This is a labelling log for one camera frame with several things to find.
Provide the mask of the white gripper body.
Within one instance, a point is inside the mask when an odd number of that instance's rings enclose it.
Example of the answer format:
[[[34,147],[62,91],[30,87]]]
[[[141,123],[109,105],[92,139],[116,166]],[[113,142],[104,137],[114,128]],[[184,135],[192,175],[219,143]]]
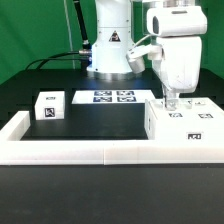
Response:
[[[152,61],[152,68],[162,84],[175,93],[194,92],[199,80],[201,38],[157,37],[156,43],[162,48],[162,56]]]

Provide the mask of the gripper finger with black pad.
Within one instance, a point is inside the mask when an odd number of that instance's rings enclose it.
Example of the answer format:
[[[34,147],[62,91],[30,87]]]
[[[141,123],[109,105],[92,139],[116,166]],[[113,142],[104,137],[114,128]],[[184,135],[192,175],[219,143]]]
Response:
[[[162,90],[164,107],[167,110],[176,110],[178,94],[174,90],[166,87],[165,85],[162,85]]]

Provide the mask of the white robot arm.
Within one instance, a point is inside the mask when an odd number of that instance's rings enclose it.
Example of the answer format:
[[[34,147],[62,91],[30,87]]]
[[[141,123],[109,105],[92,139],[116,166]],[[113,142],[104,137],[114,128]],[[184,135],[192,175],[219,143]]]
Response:
[[[196,0],[95,0],[97,39],[88,75],[125,79],[145,70],[160,79],[164,107],[174,110],[181,93],[195,91],[207,18]]]

